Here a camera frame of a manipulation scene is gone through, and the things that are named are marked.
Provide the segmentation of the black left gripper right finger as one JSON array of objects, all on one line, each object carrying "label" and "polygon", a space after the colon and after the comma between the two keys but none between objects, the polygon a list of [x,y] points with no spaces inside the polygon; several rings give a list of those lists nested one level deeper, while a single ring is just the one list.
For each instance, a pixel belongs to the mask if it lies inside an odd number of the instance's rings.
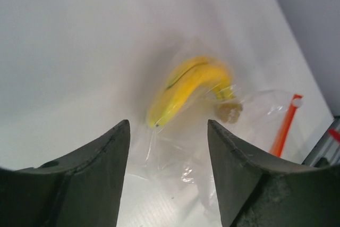
[{"label": "black left gripper right finger", "polygon": [[296,164],[208,121],[222,226],[339,226],[339,166]]}]

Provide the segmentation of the clear zip top bag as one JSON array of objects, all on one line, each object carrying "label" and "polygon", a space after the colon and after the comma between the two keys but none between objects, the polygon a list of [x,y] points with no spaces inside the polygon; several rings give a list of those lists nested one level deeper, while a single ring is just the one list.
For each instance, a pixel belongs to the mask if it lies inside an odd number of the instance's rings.
[{"label": "clear zip top bag", "polygon": [[169,192],[193,185],[203,208],[218,210],[217,163],[225,139],[242,139],[282,157],[304,97],[252,89],[225,55],[192,38],[155,75],[145,112],[146,174]]}]

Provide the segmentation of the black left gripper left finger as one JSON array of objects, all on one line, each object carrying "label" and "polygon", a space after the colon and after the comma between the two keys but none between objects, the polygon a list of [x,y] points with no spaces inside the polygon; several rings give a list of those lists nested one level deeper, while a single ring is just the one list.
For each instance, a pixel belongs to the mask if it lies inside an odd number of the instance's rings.
[{"label": "black left gripper left finger", "polygon": [[1,169],[1,226],[115,226],[129,146],[123,120],[38,168]]}]

